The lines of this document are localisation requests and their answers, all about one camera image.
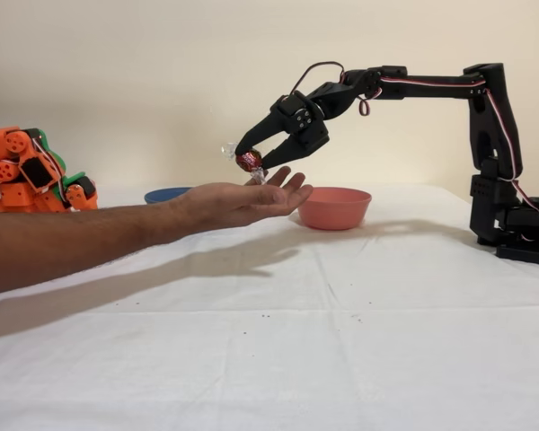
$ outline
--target red and white wire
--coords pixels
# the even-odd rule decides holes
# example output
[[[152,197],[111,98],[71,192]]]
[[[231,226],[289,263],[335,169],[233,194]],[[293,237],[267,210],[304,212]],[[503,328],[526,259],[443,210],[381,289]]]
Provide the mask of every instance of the red and white wire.
[[[423,85],[428,87],[447,87],[447,88],[473,88],[473,87],[479,87],[486,84],[485,80],[476,81],[475,83],[470,84],[441,84],[441,83],[427,83],[423,81],[415,81],[415,80],[409,80],[409,79],[401,79],[401,78],[389,78],[389,77],[383,77],[381,78],[381,81],[384,83],[393,83],[393,84],[412,84],[412,85]],[[513,173],[512,177],[510,179],[507,178],[499,178],[500,180],[510,182],[511,185],[515,188],[517,193],[521,195],[523,200],[535,211],[539,213],[539,208],[535,206],[535,204],[531,201],[531,199],[527,196],[527,194],[519,187],[519,184],[517,183],[517,162],[515,158],[515,147],[513,145],[513,141],[511,140],[511,136],[509,135],[507,131],[507,127],[505,126],[505,122],[503,121],[503,117],[501,113],[499,112],[499,107],[497,106],[497,103],[495,102],[495,99],[493,98],[493,94],[491,94],[491,91],[489,88],[485,88],[483,90],[487,98],[489,99],[490,105],[493,108],[493,112],[495,113],[495,117],[497,118],[497,121],[499,122],[499,126],[501,127],[501,131],[503,132],[503,136],[508,142],[509,147],[509,154],[511,157],[511,171]]]
[[[366,99],[365,97],[358,97],[358,99],[359,99],[359,113],[363,117],[367,117],[369,114],[371,114],[371,108],[369,107],[369,102],[368,101],[372,101],[373,99],[377,99],[379,97],[379,95],[382,93],[382,91],[383,91],[383,89],[381,87],[379,87],[379,90],[377,90],[376,94],[371,96],[369,99]]]
[[[58,168],[57,162],[48,154],[46,150],[44,150],[42,145],[40,145],[35,138],[32,139],[32,143],[34,144],[34,148],[40,151],[44,155],[44,157],[46,157],[46,159],[50,162],[50,164],[54,167],[54,171],[56,171],[57,173],[57,186],[60,191],[60,197],[62,198],[64,202],[67,202],[66,192],[64,191],[64,183],[62,181],[62,178],[64,177],[64,175],[62,175],[61,170]]]
[[[445,84],[445,83],[428,83],[425,81],[416,81],[414,79],[401,79],[401,78],[389,78],[384,76],[381,78],[382,83],[393,83],[393,84],[413,84],[413,85],[422,85],[425,87],[446,87],[446,88],[474,88],[480,87],[486,84],[484,79],[476,81],[474,83],[468,84]]]

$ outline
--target forearm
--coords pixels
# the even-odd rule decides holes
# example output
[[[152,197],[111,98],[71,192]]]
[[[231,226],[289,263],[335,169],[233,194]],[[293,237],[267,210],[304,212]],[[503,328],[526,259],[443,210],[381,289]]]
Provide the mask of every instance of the forearm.
[[[67,276],[189,233],[161,205],[0,214],[0,292]]]

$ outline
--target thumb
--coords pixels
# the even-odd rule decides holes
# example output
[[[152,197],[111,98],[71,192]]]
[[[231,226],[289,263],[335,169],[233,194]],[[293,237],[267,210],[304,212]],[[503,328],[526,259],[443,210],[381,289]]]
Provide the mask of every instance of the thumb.
[[[236,204],[243,207],[247,205],[273,205],[286,202],[284,190],[276,186],[241,186],[236,196]]]

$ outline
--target black robotic arm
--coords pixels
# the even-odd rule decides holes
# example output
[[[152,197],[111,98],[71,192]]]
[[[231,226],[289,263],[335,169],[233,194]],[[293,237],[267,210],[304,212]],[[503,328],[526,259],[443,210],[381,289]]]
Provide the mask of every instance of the black robotic arm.
[[[262,166],[307,157],[330,140],[324,121],[341,115],[356,99],[367,115],[368,100],[405,97],[468,100],[473,165],[480,171],[472,180],[470,226],[478,242],[496,246],[501,258],[539,263],[539,198],[528,198],[517,182],[523,164],[502,64],[468,67],[461,76],[408,76],[404,66],[342,72],[338,83],[325,83],[307,96],[293,91],[280,97],[246,133],[236,154],[286,132],[289,137],[263,158]]]

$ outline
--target candy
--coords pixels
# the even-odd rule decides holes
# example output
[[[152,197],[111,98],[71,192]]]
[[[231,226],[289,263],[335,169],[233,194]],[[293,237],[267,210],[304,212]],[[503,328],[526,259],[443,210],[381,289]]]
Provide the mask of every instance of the candy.
[[[244,171],[252,173],[257,169],[261,169],[261,154],[257,150],[250,150],[246,154],[237,155],[235,162]]]
[[[261,168],[261,153],[257,150],[251,150],[244,155],[235,155],[237,144],[226,144],[222,146],[222,154],[228,159],[235,159],[235,162],[244,171],[249,172],[252,178],[258,184],[266,184],[266,175]]]

